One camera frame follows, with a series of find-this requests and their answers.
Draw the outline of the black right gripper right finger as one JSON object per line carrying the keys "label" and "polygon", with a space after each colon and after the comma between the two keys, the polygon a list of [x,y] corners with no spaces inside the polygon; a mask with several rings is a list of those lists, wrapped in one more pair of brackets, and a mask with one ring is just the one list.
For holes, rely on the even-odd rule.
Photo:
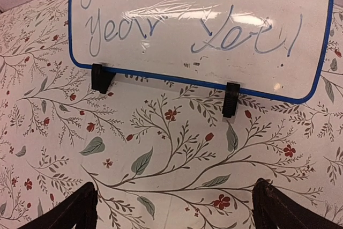
{"label": "black right gripper right finger", "polygon": [[255,228],[342,228],[299,205],[263,178],[252,189],[252,203]]}

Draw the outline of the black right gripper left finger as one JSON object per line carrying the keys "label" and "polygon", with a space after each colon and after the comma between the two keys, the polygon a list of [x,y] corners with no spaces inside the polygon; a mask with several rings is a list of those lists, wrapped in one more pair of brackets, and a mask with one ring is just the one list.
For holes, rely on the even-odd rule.
{"label": "black right gripper left finger", "polygon": [[49,212],[23,225],[22,229],[75,228],[95,229],[98,191],[87,182]]}

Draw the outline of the blue-framed whiteboard with writing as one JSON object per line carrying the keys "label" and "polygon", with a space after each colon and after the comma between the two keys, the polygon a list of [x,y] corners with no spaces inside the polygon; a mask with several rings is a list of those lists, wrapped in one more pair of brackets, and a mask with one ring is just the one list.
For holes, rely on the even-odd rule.
{"label": "blue-framed whiteboard with writing", "polygon": [[301,104],[315,93],[333,0],[69,0],[69,53],[84,69]]}

